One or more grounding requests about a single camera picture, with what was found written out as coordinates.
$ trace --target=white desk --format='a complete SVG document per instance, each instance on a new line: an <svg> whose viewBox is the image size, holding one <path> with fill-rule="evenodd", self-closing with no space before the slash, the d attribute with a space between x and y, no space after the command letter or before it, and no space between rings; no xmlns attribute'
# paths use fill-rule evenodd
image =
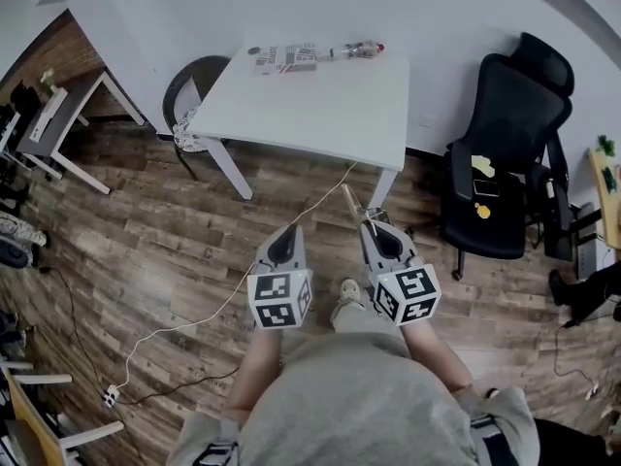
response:
<svg viewBox="0 0 621 466"><path fill-rule="evenodd" d="M210 154L245 199L252 190L218 138L378 166L369 207L379 207L405 161L408 61L385 52L322 62L314 72L260 76L249 48L233 57L187 131L209 137Z"/></svg>
<svg viewBox="0 0 621 466"><path fill-rule="evenodd" d="M39 115L42 110L32 119L25 133L17 145L16 151L25 155L25 157L34 162L37 166L48 172L54 178L60 180L62 175L54 171L40 157L51 157L68 171L72 172L78 178L91 186L97 188L102 193L108 195L110 189L97 181L78 167L71 160L60 153L60 147L65 141L71 126L80 116L80 112L88 99L97 89L97 86L104 84L118 103L127 111L127 113L140 125L145 123L142 116L134 109L129 99L123 94L113 79L105 70L97 70L85 73L71 80L72 85L69 86L69 94L58 109L58 112L49 121L48 126L43 132L41 139L35 142L30 139L30 134L37 125Z"/></svg>

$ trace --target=white cable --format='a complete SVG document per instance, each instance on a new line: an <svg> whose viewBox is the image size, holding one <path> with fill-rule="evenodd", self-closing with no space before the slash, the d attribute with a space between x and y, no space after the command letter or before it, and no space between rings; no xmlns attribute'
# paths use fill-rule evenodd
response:
<svg viewBox="0 0 621 466"><path fill-rule="evenodd" d="M302 217L304 214L309 213L313 209L316 209L319 206L319 204L321 204L321 202L323 202L326 198L328 198L330 193L332 193L334 190L336 190L345 181L345 178L347 178L347 175L354 168L354 166L356 164L357 164L357 162L354 162L353 164L351 164L351 166L349 166L349 169L347 169L347 171L345 172L345 174L343 175L341 180L337 184L335 184L332 188L330 188L330 190L328 190L328 193L326 193L323 197L321 197L319 199L319 201L315 205L313 205L309 209L306 209L299 216L297 216L295 219L293 219L289 223L289 225L296 223L298 221L298 219L300 219L300 217ZM240 286L242 286L242 283L245 280L245 277L248 276L248 274L250 273L250 270L252 269L253 266L254 266L254 262L252 262L252 264L250 264L248 269L245 271L244 275L242 276L242 279L240 280L240 282L235 287L235 290L233 290L233 293L231 293L231 296L228 299L226 299L224 304L222 304L219 307L219 309L215 313L213 313L211 316L207 317L206 319L201 319L200 321L191 322L191 323L188 323L188 324L182 324L181 326L176 326L175 328L160 328L158 330L155 330L153 333L151 333L147 337L141 338L138 342L136 342L136 345L134 346L134 349L127 356L127 359L125 359L125 382L120 384L120 385L117 385L116 389L122 388L123 386L126 386L129 383L129 378L130 378L130 374L129 374L129 360L136 353L136 350L138 349L138 345L139 344L141 344L142 342L147 341L149 338L157 335L158 333L167 333L167 332L170 332L170 331L177 331L177 330L181 330L182 328L189 328L190 326L196 326L197 324L202 324L204 322L211 321L214 317L216 317L217 315L219 315L222 312L222 310L228 305L229 302L231 302L231 299L233 299L235 294L238 292L238 290L240 289Z"/></svg>

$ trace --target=yellow tag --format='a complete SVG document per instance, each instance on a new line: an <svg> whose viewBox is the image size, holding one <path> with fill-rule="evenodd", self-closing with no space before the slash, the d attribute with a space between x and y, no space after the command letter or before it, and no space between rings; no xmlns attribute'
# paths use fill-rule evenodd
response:
<svg viewBox="0 0 621 466"><path fill-rule="evenodd" d="M492 212L489 210L487 206L481 206L479 204L474 204L476 208L476 213L481 219L487 219L492 215Z"/></svg>

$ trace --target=person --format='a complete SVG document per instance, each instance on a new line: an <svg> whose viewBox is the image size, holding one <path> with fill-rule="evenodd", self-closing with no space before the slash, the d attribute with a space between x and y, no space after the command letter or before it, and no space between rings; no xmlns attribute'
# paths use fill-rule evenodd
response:
<svg viewBox="0 0 621 466"><path fill-rule="evenodd" d="M343 281L333 335L307 342L280 367L281 330L255 329L223 410L222 427L189 417L169 466L197 457L233 423L248 465L466 466L479 457L471 421L490 415L514 462L537 465L537 428L516 387L484 399L427 320L398 328Z"/></svg>
<svg viewBox="0 0 621 466"><path fill-rule="evenodd" d="M26 186L22 190L13 190L5 183L0 183L0 200L13 200L15 205L11 208L6 204L0 202L0 211L10 214L12 216L19 215L19 207L26 201L28 197L28 190L30 186Z"/></svg>
<svg viewBox="0 0 621 466"><path fill-rule="evenodd" d="M557 306L570 306L572 320L568 327L577 326L594 313L610 295L621 294L621 261L593 273L585 282L567 284L558 270L550 271L548 284ZM613 317L621 321L621 307L616 306Z"/></svg>
<svg viewBox="0 0 621 466"><path fill-rule="evenodd" d="M498 388L491 388L486 396L493 399ZM548 419L535 418L539 436L539 466L557 464L590 464L612 466L619 464L621 435L606 438L591 436Z"/></svg>
<svg viewBox="0 0 621 466"><path fill-rule="evenodd" d="M19 217L0 211L0 235L16 242L28 256L28 265L37 267L39 247L49 247L49 233L40 231Z"/></svg>

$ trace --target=gray t-shirt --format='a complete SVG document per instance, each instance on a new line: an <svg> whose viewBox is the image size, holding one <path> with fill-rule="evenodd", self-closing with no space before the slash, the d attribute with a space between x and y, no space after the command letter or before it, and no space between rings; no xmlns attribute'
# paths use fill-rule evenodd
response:
<svg viewBox="0 0 621 466"><path fill-rule="evenodd" d="M240 434L241 465L474 466L470 421L481 413L496 419L520 466L537 465L537 430L520 389L458 402L402 341L326 336L293 353L259 399ZM168 464L191 465L214 432L204 422L184 426Z"/></svg>

